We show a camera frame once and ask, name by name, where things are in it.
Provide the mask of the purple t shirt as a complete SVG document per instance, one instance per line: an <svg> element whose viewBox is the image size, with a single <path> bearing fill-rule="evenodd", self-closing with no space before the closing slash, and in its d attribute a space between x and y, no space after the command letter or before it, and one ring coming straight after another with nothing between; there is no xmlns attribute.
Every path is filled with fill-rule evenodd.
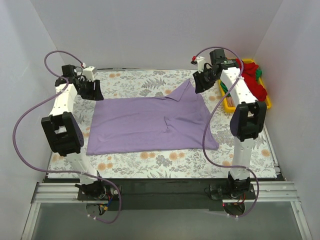
<svg viewBox="0 0 320 240"><path fill-rule="evenodd" d="M162 97L114 98L95 105L86 154L201 149L219 144L205 132L210 112L189 80Z"/></svg>

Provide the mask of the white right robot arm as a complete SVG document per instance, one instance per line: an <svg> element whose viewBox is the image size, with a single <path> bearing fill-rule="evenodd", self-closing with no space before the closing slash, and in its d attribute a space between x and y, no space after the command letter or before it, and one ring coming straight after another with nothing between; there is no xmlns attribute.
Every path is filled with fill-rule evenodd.
<svg viewBox="0 0 320 240"><path fill-rule="evenodd" d="M221 200L225 196L232 199L244 198L251 191L250 170L252 149L255 140L264 128L267 105L259 101L248 88L244 78L244 63L240 59L228 59L225 49L211 47L210 62L199 53L192 57L191 64L197 66L193 74L197 94L209 90L217 81L227 88L232 97L235 111L230 120L230 132L234 137L234 153L228 176L224 183L209 186L210 197Z"/></svg>

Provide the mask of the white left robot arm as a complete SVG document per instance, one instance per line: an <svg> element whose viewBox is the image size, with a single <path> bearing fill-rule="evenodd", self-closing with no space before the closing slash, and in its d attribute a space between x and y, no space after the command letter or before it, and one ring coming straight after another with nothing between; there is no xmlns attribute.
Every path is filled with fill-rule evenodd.
<svg viewBox="0 0 320 240"><path fill-rule="evenodd" d="M64 157L77 172L80 183L76 187L86 196L95 200L103 199L107 190L100 174L85 160L82 147L85 139L73 115L76 96L84 100L102 101L104 99L100 81L94 79L97 69L94 66L82 66L77 73L74 65L63 65L62 77L55 81L55 90L60 93L47 117L41 119L41 125L49 146L54 153Z"/></svg>

